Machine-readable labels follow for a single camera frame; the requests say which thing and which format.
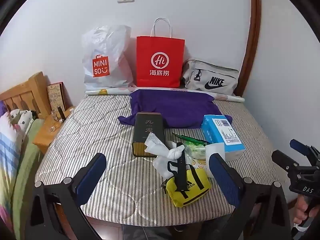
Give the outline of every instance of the metal bolt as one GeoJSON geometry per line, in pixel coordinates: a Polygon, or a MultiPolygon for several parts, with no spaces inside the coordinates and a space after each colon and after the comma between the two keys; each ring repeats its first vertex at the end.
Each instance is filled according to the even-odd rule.
{"type": "Polygon", "coordinates": [[[35,187],[40,187],[41,186],[41,181],[37,181],[36,183],[35,183],[35,187]]]}
{"type": "Polygon", "coordinates": [[[276,187],[281,187],[281,183],[279,181],[275,181],[273,185],[275,185],[276,187]]]}
{"type": "Polygon", "coordinates": [[[69,184],[71,182],[71,178],[70,177],[66,177],[64,180],[63,180],[63,183],[64,184],[69,184]]]}
{"type": "Polygon", "coordinates": [[[252,183],[252,179],[249,177],[245,177],[243,180],[245,183],[248,183],[248,184],[252,183]]]}

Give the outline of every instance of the wooden headboard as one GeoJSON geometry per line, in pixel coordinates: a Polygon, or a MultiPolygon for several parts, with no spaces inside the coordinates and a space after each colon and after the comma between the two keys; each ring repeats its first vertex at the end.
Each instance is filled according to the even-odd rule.
{"type": "Polygon", "coordinates": [[[17,108],[33,110],[41,119],[51,112],[47,85],[42,72],[34,74],[26,82],[1,93],[0,100],[5,102],[9,111],[17,108]]]}

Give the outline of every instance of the colorful blanket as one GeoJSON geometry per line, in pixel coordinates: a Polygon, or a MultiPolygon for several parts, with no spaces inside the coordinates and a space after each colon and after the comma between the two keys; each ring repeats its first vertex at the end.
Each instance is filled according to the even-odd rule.
{"type": "Polygon", "coordinates": [[[22,135],[13,127],[9,112],[0,117],[0,217],[12,230],[11,196],[17,177],[22,135]]]}

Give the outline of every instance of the nike logo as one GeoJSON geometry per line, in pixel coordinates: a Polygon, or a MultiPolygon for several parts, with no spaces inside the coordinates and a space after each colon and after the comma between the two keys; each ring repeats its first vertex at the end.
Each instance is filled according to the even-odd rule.
{"type": "Polygon", "coordinates": [[[224,79],[218,77],[212,77],[210,81],[208,81],[205,85],[205,89],[215,89],[215,88],[222,88],[227,85],[223,85],[224,79]]]}

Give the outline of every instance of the finger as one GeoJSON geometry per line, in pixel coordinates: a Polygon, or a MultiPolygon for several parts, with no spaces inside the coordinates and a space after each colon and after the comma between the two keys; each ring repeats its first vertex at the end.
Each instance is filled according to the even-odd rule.
{"type": "Polygon", "coordinates": [[[308,216],[305,212],[302,212],[301,210],[296,209],[295,213],[294,213],[294,217],[298,218],[300,220],[305,220],[305,219],[307,219],[308,216]]]}
{"type": "Polygon", "coordinates": [[[318,214],[319,209],[320,209],[320,205],[318,205],[318,206],[314,207],[313,209],[311,209],[310,212],[309,212],[309,217],[314,218],[318,214]]]}
{"type": "Polygon", "coordinates": [[[308,204],[306,203],[303,195],[298,195],[297,202],[294,206],[303,212],[307,210],[308,204]]]}
{"type": "Polygon", "coordinates": [[[302,223],[302,220],[300,220],[300,219],[298,219],[298,218],[294,218],[294,219],[293,219],[293,222],[294,222],[295,224],[300,225],[300,224],[302,223]]]}

